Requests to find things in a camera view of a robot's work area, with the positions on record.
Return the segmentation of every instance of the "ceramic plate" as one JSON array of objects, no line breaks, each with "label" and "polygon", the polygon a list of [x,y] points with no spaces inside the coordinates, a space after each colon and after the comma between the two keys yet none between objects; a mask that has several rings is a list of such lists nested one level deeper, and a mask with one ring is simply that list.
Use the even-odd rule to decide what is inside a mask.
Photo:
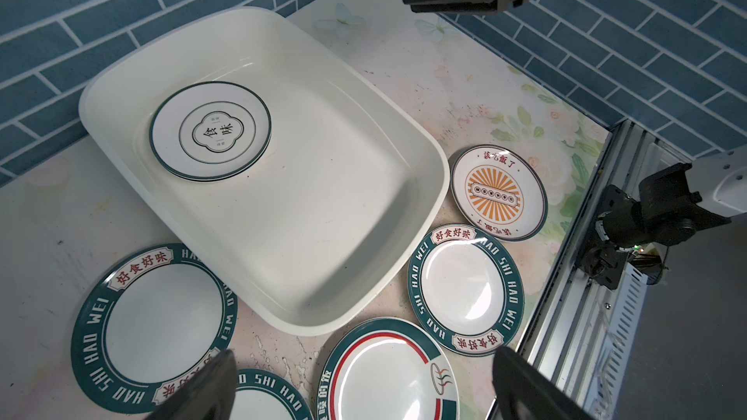
[{"label": "ceramic plate", "polygon": [[301,393],[288,381],[265,370],[239,370],[230,420],[253,418],[314,420]]},{"label": "ceramic plate", "polygon": [[372,319],[350,331],[319,381],[317,420],[381,418],[459,418],[448,360],[423,330],[398,318]]},{"label": "ceramic plate", "polygon": [[464,224],[434,229],[409,265],[408,292],[417,320],[458,354],[492,354],[516,335],[524,287],[509,252]]},{"label": "ceramic plate", "polygon": [[270,142],[270,113],[243,86],[203,82],[181,89],[155,113],[150,146],[170,172],[220,180],[254,164]]},{"label": "ceramic plate", "polygon": [[501,240],[526,240],[547,218],[547,195],[537,173],[504,147],[480,145],[464,152],[451,170],[451,191],[472,224]]},{"label": "ceramic plate", "polygon": [[105,409],[150,412],[228,347],[237,309],[184,245],[139,251],[83,303],[70,347],[78,385]]}]

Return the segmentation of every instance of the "white tray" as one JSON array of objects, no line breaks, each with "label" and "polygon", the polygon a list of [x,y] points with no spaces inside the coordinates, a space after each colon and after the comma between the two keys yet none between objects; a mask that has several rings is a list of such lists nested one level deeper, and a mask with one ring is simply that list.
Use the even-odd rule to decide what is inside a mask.
[{"label": "white tray", "polygon": [[[252,89],[270,144],[218,182],[168,172],[148,139],[195,82]],[[147,44],[101,72],[83,125],[158,216],[262,318],[300,336],[341,327],[388,283],[448,187],[442,149],[349,65],[279,15],[240,8]]]}]

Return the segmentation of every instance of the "floral countertop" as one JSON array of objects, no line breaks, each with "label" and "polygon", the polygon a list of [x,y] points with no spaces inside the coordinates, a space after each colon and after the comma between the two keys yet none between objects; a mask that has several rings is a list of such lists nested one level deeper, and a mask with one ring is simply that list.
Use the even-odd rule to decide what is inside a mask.
[{"label": "floral countertop", "polygon": [[[510,343],[516,347],[608,132],[446,21],[414,14],[401,0],[316,0],[288,19],[415,118],[450,161],[466,147],[497,144],[537,172],[549,203],[545,226],[526,241],[504,243],[525,290],[521,328]],[[15,224],[0,237],[0,247],[26,265],[10,270],[15,285],[3,297],[7,314],[24,318],[5,324],[7,333],[21,337],[4,345],[4,366],[10,368],[0,376],[15,389],[0,416],[123,417],[95,405],[77,386],[69,358],[72,321],[90,286],[117,259],[175,237],[90,138],[0,189],[0,204],[5,223]],[[465,219],[449,194],[433,225],[459,222]],[[107,223],[120,235],[101,233]],[[34,267],[51,262],[54,276]],[[42,272],[47,275],[39,278]],[[337,341],[377,316],[417,323],[405,268],[349,324],[324,336],[277,331],[241,303],[229,347],[239,368],[273,371],[312,401]],[[482,420],[494,396],[491,358],[447,357],[459,388],[460,418]]]}]

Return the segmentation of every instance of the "plate logo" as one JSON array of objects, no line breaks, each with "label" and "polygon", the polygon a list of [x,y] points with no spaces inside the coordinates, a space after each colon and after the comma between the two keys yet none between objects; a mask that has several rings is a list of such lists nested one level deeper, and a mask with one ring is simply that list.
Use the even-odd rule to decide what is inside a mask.
[{"label": "plate logo", "polygon": [[[130,380],[117,371],[106,348],[108,317],[123,293],[137,279],[155,268],[171,263],[195,266],[208,274],[221,292],[223,313],[220,328],[205,354],[179,376],[156,383]],[[233,336],[238,302],[233,291],[221,282],[189,248],[166,244],[137,252],[115,265],[88,295],[72,330],[70,357],[72,371],[83,392],[99,406],[117,413],[147,413],[172,396],[213,357],[227,348]]]}]

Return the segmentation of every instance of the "plate with green rim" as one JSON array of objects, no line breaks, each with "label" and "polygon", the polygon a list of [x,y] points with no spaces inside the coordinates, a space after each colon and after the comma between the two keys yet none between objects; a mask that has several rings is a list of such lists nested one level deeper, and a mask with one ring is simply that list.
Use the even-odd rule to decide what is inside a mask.
[{"label": "plate with green rim", "polygon": [[433,338],[399,318],[371,319],[346,334],[317,391],[317,420],[381,418],[459,418],[449,361]]},{"label": "plate with green rim", "polygon": [[524,315],[524,286],[498,240],[467,224],[426,234],[408,266],[417,320],[445,348],[484,357],[508,344]]},{"label": "plate with green rim", "polygon": [[90,291],[72,329],[83,392],[117,413],[147,413],[228,348],[238,298],[184,244],[120,260]]}]

